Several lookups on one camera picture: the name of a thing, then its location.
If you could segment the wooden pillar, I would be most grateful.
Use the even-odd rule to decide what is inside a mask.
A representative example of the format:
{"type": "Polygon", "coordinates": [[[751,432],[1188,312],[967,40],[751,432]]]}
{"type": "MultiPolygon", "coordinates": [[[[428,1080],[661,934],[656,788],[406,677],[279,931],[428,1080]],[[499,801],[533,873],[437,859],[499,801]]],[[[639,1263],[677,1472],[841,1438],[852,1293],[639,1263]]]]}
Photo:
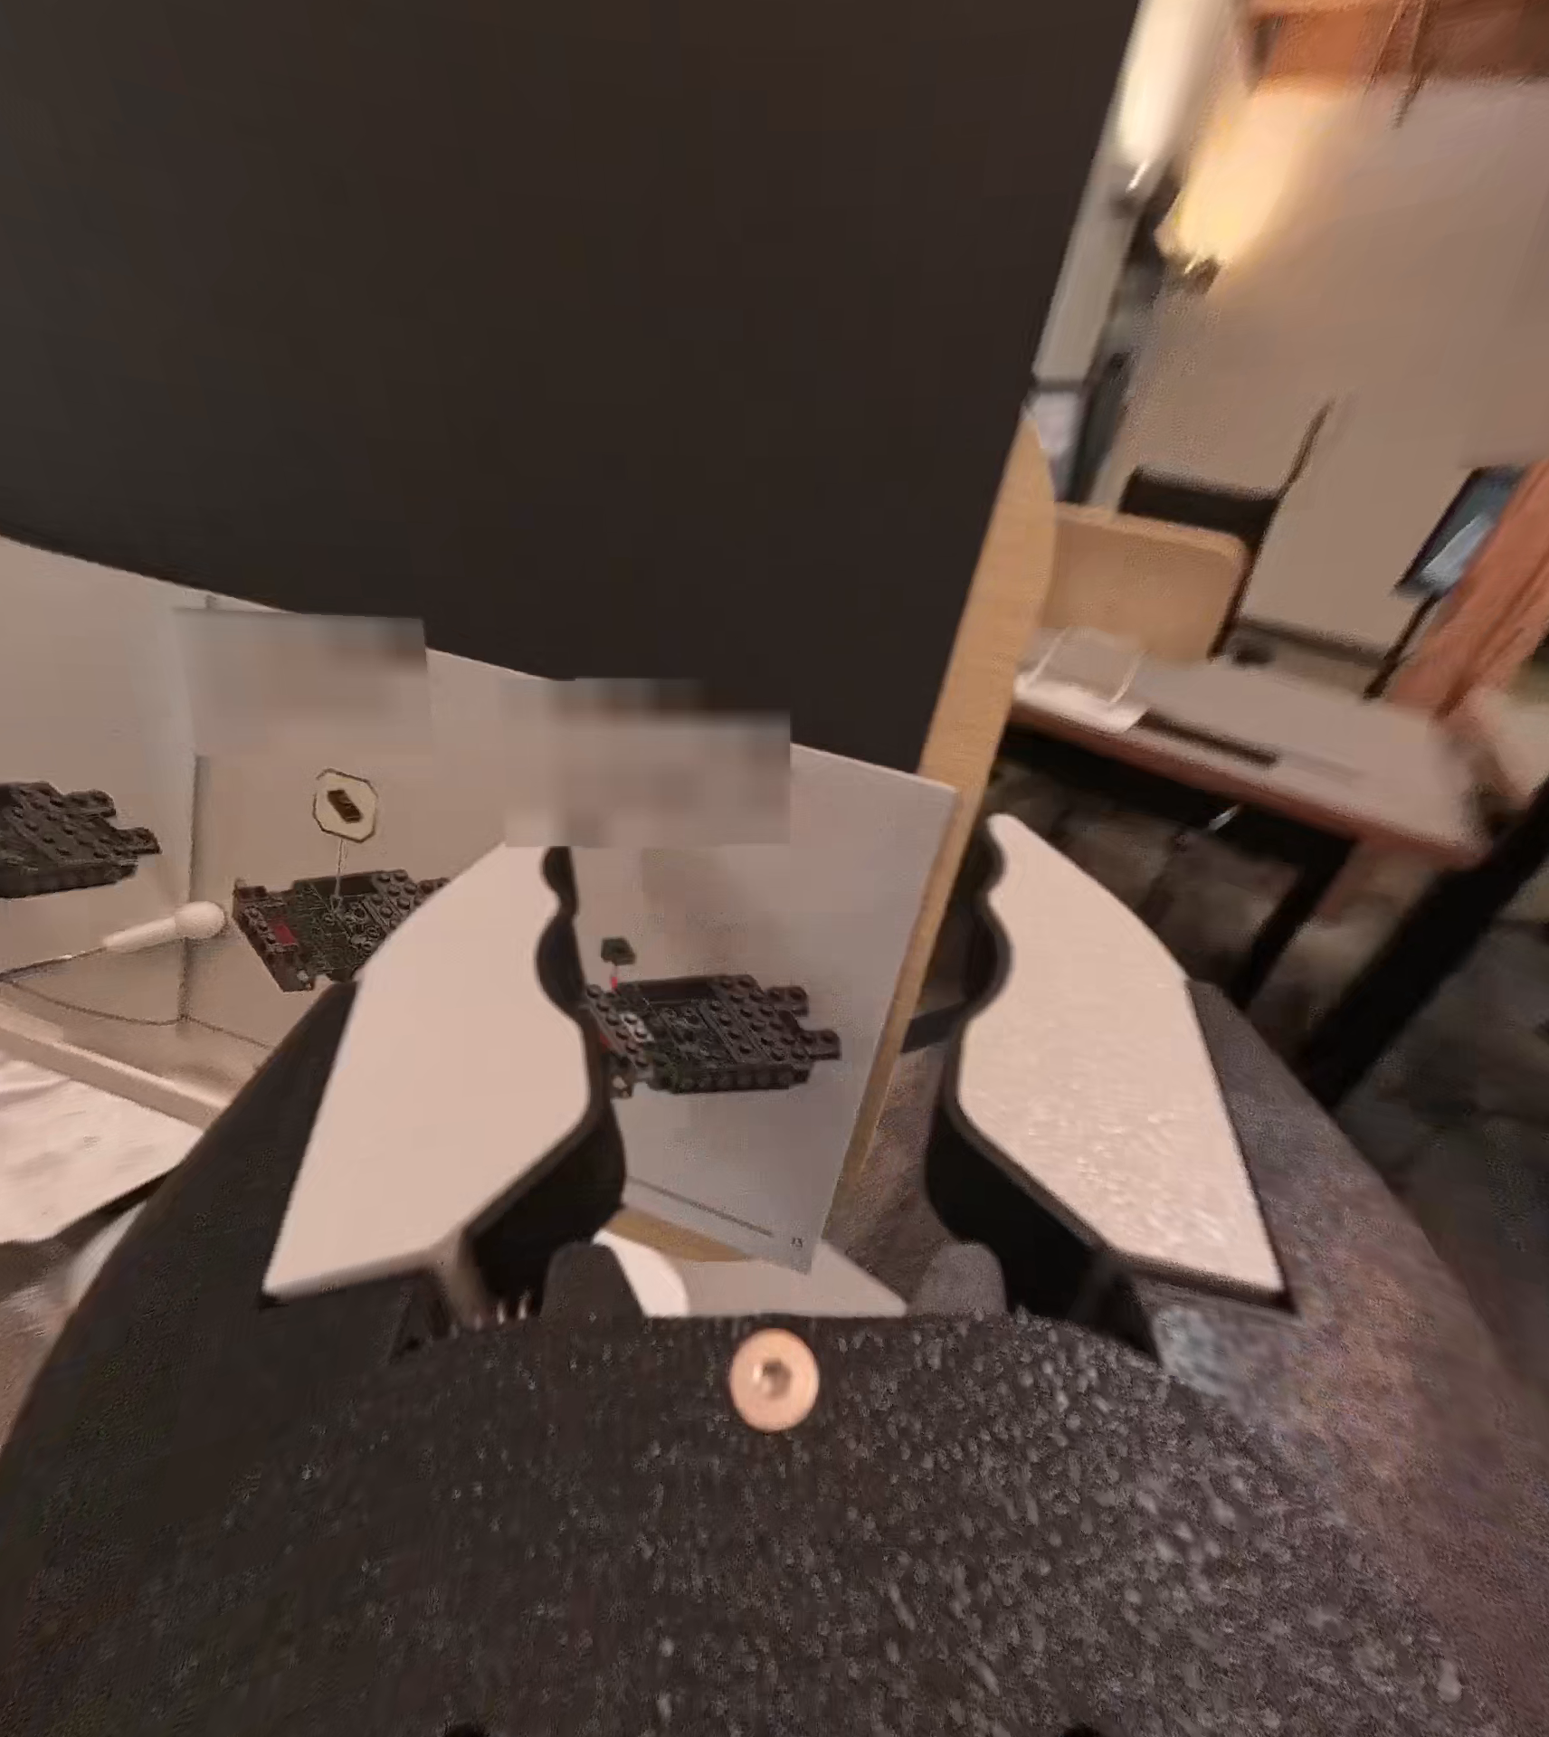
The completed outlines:
{"type": "Polygon", "coordinates": [[[1549,457],[1528,467],[1487,546],[1388,688],[1445,717],[1519,677],[1549,631],[1549,457]]]}

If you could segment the opened printed paper bag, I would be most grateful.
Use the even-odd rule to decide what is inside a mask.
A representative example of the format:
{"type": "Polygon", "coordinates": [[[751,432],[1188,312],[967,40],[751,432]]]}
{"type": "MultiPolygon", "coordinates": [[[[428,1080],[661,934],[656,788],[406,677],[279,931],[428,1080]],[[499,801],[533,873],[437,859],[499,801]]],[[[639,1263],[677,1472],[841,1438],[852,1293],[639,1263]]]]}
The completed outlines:
{"type": "Polygon", "coordinates": [[[0,1054],[0,1248],[133,1197],[194,1142],[193,1123],[0,1054]]]}

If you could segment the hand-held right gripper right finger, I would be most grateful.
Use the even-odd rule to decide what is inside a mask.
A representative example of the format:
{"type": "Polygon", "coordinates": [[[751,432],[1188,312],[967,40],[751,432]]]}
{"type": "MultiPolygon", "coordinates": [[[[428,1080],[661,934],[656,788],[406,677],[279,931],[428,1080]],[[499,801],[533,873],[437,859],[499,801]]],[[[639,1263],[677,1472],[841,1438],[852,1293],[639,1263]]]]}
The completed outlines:
{"type": "Polygon", "coordinates": [[[1163,1278],[1287,1301],[1192,989],[1165,943],[1014,813],[983,827],[989,980],[951,1035],[926,1191],[1017,1301],[1163,1278]]]}

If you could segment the light wooden chair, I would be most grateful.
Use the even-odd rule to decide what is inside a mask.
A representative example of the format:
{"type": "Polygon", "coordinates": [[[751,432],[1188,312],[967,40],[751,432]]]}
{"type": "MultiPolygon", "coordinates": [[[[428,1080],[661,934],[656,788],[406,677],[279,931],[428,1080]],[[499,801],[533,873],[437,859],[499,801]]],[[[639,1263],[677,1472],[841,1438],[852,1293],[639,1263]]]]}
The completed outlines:
{"type": "Polygon", "coordinates": [[[1158,663],[1204,663],[1235,620],[1247,566],[1230,532],[1057,504],[1037,624],[1101,631],[1158,663]]]}

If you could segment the toy instruction booklet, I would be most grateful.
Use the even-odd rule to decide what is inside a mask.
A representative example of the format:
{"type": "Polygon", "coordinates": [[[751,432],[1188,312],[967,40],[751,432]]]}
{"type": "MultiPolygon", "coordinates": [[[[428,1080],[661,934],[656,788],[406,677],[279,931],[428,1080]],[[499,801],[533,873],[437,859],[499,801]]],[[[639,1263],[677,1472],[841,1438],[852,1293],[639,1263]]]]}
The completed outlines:
{"type": "Polygon", "coordinates": [[[0,996],[131,1064],[197,1021],[263,1047],[265,1085],[319,1013],[341,1036],[422,902],[499,845],[568,848],[615,1214],[737,1257],[806,1271],[825,1241],[951,812],[691,681],[505,671],[415,620],[265,614],[0,538],[0,996]]]}

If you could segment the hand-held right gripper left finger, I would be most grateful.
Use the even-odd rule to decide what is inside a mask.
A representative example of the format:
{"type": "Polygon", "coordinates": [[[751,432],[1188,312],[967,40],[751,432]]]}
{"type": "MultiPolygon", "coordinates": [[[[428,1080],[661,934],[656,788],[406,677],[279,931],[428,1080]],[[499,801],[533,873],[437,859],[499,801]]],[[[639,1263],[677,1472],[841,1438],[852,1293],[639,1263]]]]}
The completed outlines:
{"type": "Polygon", "coordinates": [[[353,978],[263,1290],[428,1274],[446,1301],[541,1301],[610,1223],[626,1144],[582,1003],[564,845],[499,845],[353,978]]]}

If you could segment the black metal pole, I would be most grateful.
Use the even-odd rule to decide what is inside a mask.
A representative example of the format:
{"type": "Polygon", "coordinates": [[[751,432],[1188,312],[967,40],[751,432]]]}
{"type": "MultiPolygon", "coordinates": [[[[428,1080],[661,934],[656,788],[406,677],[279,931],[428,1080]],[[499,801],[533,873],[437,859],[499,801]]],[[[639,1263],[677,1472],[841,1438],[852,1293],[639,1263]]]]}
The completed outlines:
{"type": "Polygon", "coordinates": [[[1549,861],[1549,774],[1495,845],[1438,877],[1375,947],[1299,1054],[1299,1080],[1334,1110],[1383,1061],[1438,989],[1477,950],[1499,912],[1549,861]]]}

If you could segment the display screen on stand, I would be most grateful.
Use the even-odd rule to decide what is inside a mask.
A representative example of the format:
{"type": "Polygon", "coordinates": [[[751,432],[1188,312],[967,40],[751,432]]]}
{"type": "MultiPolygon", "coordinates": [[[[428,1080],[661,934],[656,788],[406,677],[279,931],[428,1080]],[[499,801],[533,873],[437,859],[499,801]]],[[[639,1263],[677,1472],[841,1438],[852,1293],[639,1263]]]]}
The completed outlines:
{"type": "Polygon", "coordinates": [[[1417,557],[1393,585],[1397,598],[1448,598],[1495,532],[1515,489],[1528,476],[1519,465],[1473,467],[1440,511],[1417,557]]]}

